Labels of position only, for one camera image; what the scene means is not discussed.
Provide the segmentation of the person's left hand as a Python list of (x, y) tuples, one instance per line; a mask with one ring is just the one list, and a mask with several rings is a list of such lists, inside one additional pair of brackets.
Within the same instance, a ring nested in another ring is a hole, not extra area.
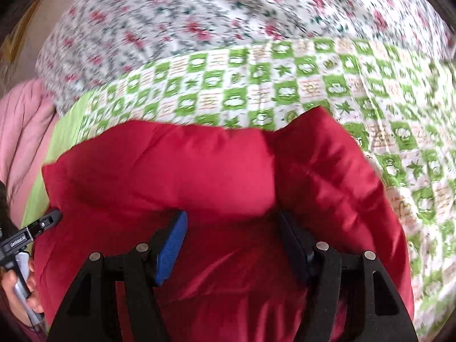
[[(26, 305), (34, 312), (41, 314), (43, 312), (43, 307), (39, 293), (36, 289), (34, 261), (32, 258), (30, 258), (28, 261), (29, 274), (26, 282), (31, 295), (27, 298)], [(6, 296), (9, 309), (21, 323), (25, 324), (27, 327), (30, 327), (32, 324), (26, 313), (25, 307), (21, 304), (20, 300), (15, 295), (14, 286), (16, 282), (17, 276), (14, 271), (5, 271), (4, 269), (1, 271), (1, 287)]]

